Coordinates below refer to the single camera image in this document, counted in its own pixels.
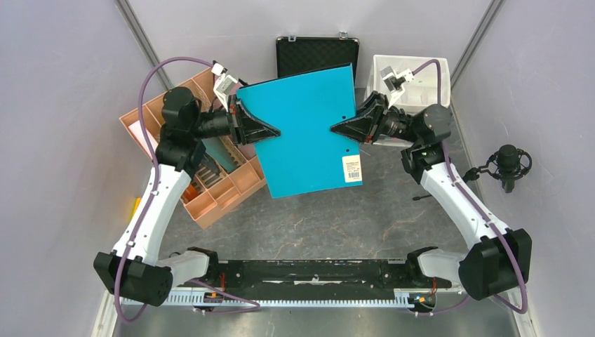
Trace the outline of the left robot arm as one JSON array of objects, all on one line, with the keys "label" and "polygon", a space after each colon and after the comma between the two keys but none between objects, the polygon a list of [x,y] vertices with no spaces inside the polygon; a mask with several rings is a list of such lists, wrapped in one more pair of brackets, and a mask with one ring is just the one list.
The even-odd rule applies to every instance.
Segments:
[{"label": "left robot arm", "polygon": [[112,250],[99,252],[93,262],[99,278],[116,299],[154,307],[162,305],[177,285],[196,279],[212,286],[220,278],[220,266],[203,251],[189,250],[158,259],[175,206],[206,154],[204,140],[231,136],[234,144],[247,145],[281,134],[251,114],[236,95],[228,96],[223,107],[207,112],[185,86],[167,91],[162,101],[164,123],[140,204]]}]

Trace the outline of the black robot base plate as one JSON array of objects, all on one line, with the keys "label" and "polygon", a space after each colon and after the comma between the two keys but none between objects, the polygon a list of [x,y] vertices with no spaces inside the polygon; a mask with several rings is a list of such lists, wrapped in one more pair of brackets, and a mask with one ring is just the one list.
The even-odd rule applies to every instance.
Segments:
[{"label": "black robot base plate", "polygon": [[200,281],[225,289],[239,289],[259,283],[289,284],[373,284],[382,289],[449,288],[451,282],[426,277],[404,260],[219,260],[208,266]]}]

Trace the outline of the orange Good Morning book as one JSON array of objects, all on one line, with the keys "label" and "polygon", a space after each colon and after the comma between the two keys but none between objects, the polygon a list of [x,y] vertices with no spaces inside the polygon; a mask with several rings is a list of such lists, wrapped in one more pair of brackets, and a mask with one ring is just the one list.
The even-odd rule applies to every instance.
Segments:
[{"label": "orange Good Morning book", "polygon": [[[131,132],[132,136],[139,142],[140,147],[146,152],[147,155],[150,155],[149,153],[149,145],[147,144],[147,142],[144,139],[142,130],[141,130],[141,126],[140,126],[140,122],[136,121],[134,123],[132,123],[129,127],[128,130]],[[155,137],[151,134],[151,133],[147,133],[147,136],[149,138],[149,143],[152,146],[152,148],[154,150],[156,150],[156,147],[158,145],[158,142],[156,141]],[[182,202],[183,203],[188,203],[191,200],[193,200],[194,198],[198,197],[199,195],[199,191],[193,186],[193,185],[189,185],[186,190],[182,193]]]}]

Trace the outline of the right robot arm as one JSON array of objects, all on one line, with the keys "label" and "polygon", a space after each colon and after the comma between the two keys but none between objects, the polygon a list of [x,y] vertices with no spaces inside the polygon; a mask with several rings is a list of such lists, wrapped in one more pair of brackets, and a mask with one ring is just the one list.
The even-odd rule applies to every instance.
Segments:
[{"label": "right robot arm", "polygon": [[386,95],[373,92],[354,117],[331,126],[333,133],[362,144],[382,137],[405,140],[412,145],[401,151],[406,173],[426,190],[457,226],[467,252],[438,248],[420,249],[408,255],[405,276],[413,286],[424,286],[433,277],[462,285],[475,300],[513,288],[526,297],[532,239],[524,229],[513,230],[473,193],[450,160],[446,138],[453,118],[449,108],[432,104],[408,114],[389,104]]}]

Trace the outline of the blue plastic folder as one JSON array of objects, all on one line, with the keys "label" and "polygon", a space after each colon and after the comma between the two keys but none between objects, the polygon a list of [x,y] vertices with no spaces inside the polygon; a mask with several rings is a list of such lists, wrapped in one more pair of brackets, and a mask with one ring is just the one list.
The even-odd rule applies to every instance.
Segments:
[{"label": "blue plastic folder", "polygon": [[251,84],[236,95],[280,132],[255,144],[272,198],[362,185],[359,143],[330,129],[356,114],[351,64]]}]

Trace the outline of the peach plastic file organizer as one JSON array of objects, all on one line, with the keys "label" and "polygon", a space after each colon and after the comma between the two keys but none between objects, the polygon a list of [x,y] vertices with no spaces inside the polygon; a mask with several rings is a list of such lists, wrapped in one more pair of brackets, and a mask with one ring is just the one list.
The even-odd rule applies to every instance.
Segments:
[{"label": "peach plastic file organizer", "polygon": [[[206,112],[215,98],[213,94],[214,81],[214,75],[208,68],[180,85],[191,90],[194,96],[203,103],[202,111]],[[142,109],[148,133],[151,133],[157,142],[159,142],[160,129],[164,123],[161,114],[164,94],[149,100]],[[119,120],[130,137],[139,145],[139,142],[128,130],[132,123],[139,120],[138,109],[135,108],[126,113]],[[203,229],[210,227],[215,221],[266,185],[262,167],[252,145],[243,147],[248,148],[244,150],[234,145],[230,136],[221,136],[219,139],[235,159],[238,165],[237,169],[228,173],[212,157],[206,157],[209,163],[199,164],[198,171],[191,182],[191,185],[199,191],[198,197],[186,204],[182,202],[193,221]]]}]

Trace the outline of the white drawer organizer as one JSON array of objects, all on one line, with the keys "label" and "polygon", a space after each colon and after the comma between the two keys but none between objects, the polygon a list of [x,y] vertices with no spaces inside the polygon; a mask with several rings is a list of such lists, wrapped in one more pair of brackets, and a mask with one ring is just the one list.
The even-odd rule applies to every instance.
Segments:
[{"label": "white drawer organizer", "polygon": [[390,138],[385,135],[385,121],[389,109],[395,107],[404,110],[407,114],[416,114],[432,104],[440,104],[450,109],[450,72],[448,61],[445,58],[430,58],[416,56],[375,55],[373,65],[365,87],[365,99],[378,91],[389,95],[389,89],[380,77],[380,71],[392,67],[396,73],[410,69],[415,78],[405,84],[406,92],[394,106],[387,105],[387,112],[380,126],[380,137],[372,144],[396,143],[398,146],[408,147],[412,143]]}]

